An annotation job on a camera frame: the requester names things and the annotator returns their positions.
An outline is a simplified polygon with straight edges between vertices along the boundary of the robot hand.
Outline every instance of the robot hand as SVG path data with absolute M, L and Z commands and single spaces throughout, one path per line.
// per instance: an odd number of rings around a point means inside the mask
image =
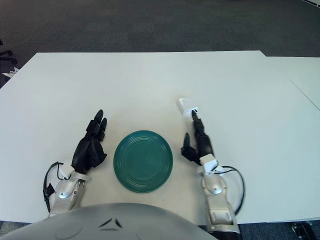
M 105 137 L 107 119 L 103 118 L 104 112 L 100 109 L 94 119 L 86 128 L 86 134 L 75 149 L 71 166 L 80 174 L 87 174 L 90 168 L 100 165 L 107 154 L 100 142 Z
M 106 158 L 107 154 L 101 146 L 100 141 L 105 137 L 107 119 L 103 118 L 104 112 L 99 110 L 94 119 L 86 128 L 85 136 L 77 145 L 71 165 L 55 162 L 47 171 L 43 181 L 43 195 L 50 216 L 64 213 L 68 210 L 78 208 L 85 191 L 85 181 L 90 178 L 86 176 L 90 168 L 97 167 Z M 47 187 L 47 176 L 51 168 L 58 165 L 58 172 L 62 178 L 56 189 L 52 185 Z M 55 193 L 55 201 L 50 209 L 49 196 Z
M 220 172 L 216 172 L 219 163 L 215 159 L 210 139 L 205 134 L 201 119 L 198 118 L 194 110 L 191 115 L 197 150 L 190 146 L 190 136 L 186 133 L 181 154 L 203 167 L 201 167 L 201 186 L 206 198 L 207 232 L 218 239 L 236 240 L 240 238 L 240 229 L 237 225 L 234 210 L 227 200 L 227 183 L 219 175 Z

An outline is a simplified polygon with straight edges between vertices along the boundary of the black cable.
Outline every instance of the black cable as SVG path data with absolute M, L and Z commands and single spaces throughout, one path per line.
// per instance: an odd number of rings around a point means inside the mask
M 56 170 L 56 177 L 57 177 L 59 180 L 63 180 L 63 178 L 60 178 L 60 177 L 59 177 L 59 166 L 60 166 L 60 164 L 61 164 L 61 162 L 59 162 L 59 164 L 58 164 L 58 168 L 57 168 L 57 170 Z
M 219 161 L 216 159 L 216 165 L 214 168 L 211 169 L 211 172 L 213 172 L 214 170 L 216 170 L 216 168 L 219 166 Z
M 224 171 L 224 172 L 215 172 L 215 174 L 226 174 L 226 173 L 229 173 L 229 172 L 232 172 L 232 171 L 236 171 L 239 174 L 239 176 L 241 178 L 241 181 L 242 181 L 242 197 L 241 197 L 239 206 L 234 211 L 234 214 L 237 215 L 240 212 L 240 210 L 241 210 L 241 208 L 242 208 L 242 206 L 244 204 L 244 199 L 245 199 L 245 195 L 246 195 L 245 179 L 242 176 L 242 174 L 240 173 L 240 171 L 238 169 L 236 169 L 235 167 L 233 167 L 233 166 L 222 166 L 222 167 L 226 168 L 226 169 L 231 169 L 231 170 Z
M 50 170 L 52 168 L 54 168 L 55 166 L 59 166 L 59 165 L 63 165 L 62 162 L 58 162 L 56 161 L 55 163 L 51 164 L 51 166 L 49 167 L 48 171 L 46 171 L 46 174 L 44 176 L 44 180 L 43 180 L 43 197 L 44 197 L 44 201 L 45 201 L 45 205 L 46 208 L 48 209 L 48 212 L 50 213 L 50 202 L 49 202 L 49 194 L 48 194 L 48 189 L 47 189 L 47 178 L 48 178 L 48 173 L 50 172 Z

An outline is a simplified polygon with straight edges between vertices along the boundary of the white table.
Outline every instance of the white table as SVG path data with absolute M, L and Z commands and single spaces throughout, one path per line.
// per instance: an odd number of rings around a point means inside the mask
M 320 57 L 268 57 L 268 59 L 320 110 Z
M 176 105 L 180 97 L 198 103 L 220 164 L 245 178 L 238 223 L 318 218 L 320 112 L 270 59 L 259 51 L 37 53 L 0 89 L 0 220 L 47 217 L 48 167 L 71 163 L 90 119 L 103 109 L 108 156 L 89 172 L 82 205 L 144 203 L 204 225 L 196 165 L 180 154 L 185 132 L 193 132 Z M 168 181 L 146 194 L 124 188 L 113 169 L 117 145 L 137 130 L 162 135 L 173 154 Z M 48 181 L 56 183 L 55 175 Z M 237 174 L 227 183 L 236 206 Z

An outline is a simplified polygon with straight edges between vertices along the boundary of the green plate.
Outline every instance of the green plate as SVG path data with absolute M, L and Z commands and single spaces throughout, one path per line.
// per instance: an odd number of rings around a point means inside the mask
M 113 168 L 119 182 L 136 193 L 149 193 L 162 186 L 173 166 L 166 140 L 153 131 L 135 131 L 115 150 Z

